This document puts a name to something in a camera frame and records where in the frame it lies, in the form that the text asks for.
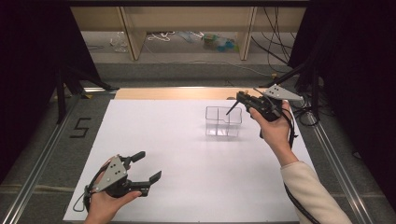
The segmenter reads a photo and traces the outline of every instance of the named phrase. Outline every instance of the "divided clear organizer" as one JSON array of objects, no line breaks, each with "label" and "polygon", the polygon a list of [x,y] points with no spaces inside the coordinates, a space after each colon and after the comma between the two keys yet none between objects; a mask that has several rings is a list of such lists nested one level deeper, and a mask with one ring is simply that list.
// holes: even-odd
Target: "divided clear organizer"
[{"label": "divided clear organizer", "polygon": [[206,135],[215,136],[238,136],[242,123],[242,109],[234,108],[226,115],[230,107],[207,106],[206,107]]}]

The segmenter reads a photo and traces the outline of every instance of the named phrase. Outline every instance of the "white table surface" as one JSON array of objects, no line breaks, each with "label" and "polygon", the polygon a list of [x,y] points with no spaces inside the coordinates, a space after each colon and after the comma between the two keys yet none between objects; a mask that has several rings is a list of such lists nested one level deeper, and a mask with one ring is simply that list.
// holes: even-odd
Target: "white table surface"
[{"label": "white table surface", "polygon": [[[271,149],[243,105],[237,137],[205,135],[205,108],[231,107],[226,100],[113,100],[64,216],[79,222],[86,211],[73,206],[110,157],[146,158],[132,163],[128,178],[147,181],[163,171],[148,197],[137,198],[114,217],[120,222],[285,222],[297,221]],[[300,131],[293,151],[312,165]],[[82,201],[77,209],[82,208]]]}]

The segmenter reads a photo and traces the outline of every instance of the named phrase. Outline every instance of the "sleeve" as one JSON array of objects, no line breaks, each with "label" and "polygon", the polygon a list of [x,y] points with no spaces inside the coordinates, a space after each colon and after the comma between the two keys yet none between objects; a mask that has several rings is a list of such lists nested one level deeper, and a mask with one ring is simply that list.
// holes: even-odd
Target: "sleeve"
[{"label": "sleeve", "polygon": [[[314,170],[297,161],[280,170],[291,194],[318,222],[329,224],[351,223],[330,193],[321,185]],[[297,208],[300,223],[311,223]]]}]

